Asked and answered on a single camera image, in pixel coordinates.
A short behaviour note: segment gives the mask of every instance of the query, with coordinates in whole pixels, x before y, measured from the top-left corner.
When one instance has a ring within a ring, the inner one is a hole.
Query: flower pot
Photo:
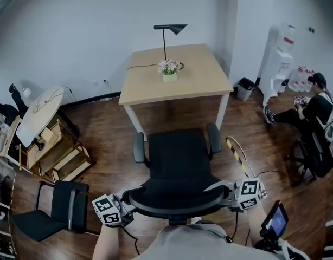
[[[173,74],[164,74],[163,73],[163,81],[168,83],[168,82],[173,82],[173,81],[176,81],[177,80],[177,73],[174,72]]]

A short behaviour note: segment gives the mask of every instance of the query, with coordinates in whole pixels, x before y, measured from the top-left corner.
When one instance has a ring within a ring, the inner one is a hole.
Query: backpack
[[[324,93],[320,93],[319,95],[324,97],[329,103],[331,103],[333,105],[333,97],[330,94],[324,92]],[[316,117],[316,118],[324,130],[325,138],[328,141],[330,141],[330,143],[333,145],[333,109],[332,109],[330,116],[328,118],[328,121],[325,125],[320,121],[320,119],[318,117]]]

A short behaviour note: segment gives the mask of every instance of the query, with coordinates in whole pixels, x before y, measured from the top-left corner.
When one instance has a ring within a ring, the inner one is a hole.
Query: trash can
[[[254,83],[250,79],[242,78],[239,81],[238,93],[236,94],[236,97],[242,101],[246,101],[249,99],[249,96],[253,91],[253,87]]]

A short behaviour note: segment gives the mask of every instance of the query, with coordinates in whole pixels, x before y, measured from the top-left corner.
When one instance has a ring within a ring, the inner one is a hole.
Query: pink flowers
[[[167,59],[166,61],[161,61],[158,64],[158,73],[159,74],[165,74],[165,75],[171,75],[175,72],[178,72],[180,63],[175,62],[171,59]]]

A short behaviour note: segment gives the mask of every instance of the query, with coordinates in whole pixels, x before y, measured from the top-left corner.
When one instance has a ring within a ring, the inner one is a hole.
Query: wooden floor
[[[289,109],[293,94],[285,93],[271,99],[275,111]],[[224,140],[233,136],[242,145],[255,173],[276,170],[289,175],[269,172],[260,176],[267,189],[268,198],[263,205],[269,211],[275,200],[282,200],[289,215],[284,238],[293,246],[305,251],[311,259],[320,259],[325,242],[325,222],[333,209],[333,170],[325,178],[307,185],[292,188],[296,167],[283,162],[295,141],[295,133],[287,125],[265,124],[262,115],[262,95],[255,91],[247,102],[230,96],[221,128]],[[176,101],[158,102],[135,107],[147,134],[192,127],[205,128],[206,123],[216,120],[219,97],[202,97]],[[135,129],[118,99],[110,102],[94,102],[66,111],[79,126],[80,140],[91,150],[97,164],[84,173],[78,181],[89,184],[93,200],[104,193],[117,192],[128,184],[140,184],[149,178],[149,170],[136,164],[132,155],[132,140]],[[212,161],[213,174],[220,179],[235,180],[243,177],[238,163],[229,148],[223,144],[223,152]],[[25,172],[17,175],[12,213],[31,211],[39,179]],[[49,212],[52,194],[41,193],[41,209]],[[210,217],[228,234],[234,231],[235,214],[221,210]],[[137,215],[136,221],[127,230],[139,238],[138,247],[144,251],[166,226],[165,220]],[[101,223],[92,205],[88,205],[88,229],[99,231]],[[244,244],[248,233],[246,214],[239,215],[235,242]],[[91,259],[96,236],[76,235],[63,230],[54,236],[36,243],[12,228],[19,259]],[[136,256],[133,240],[120,232],[120,259]]]

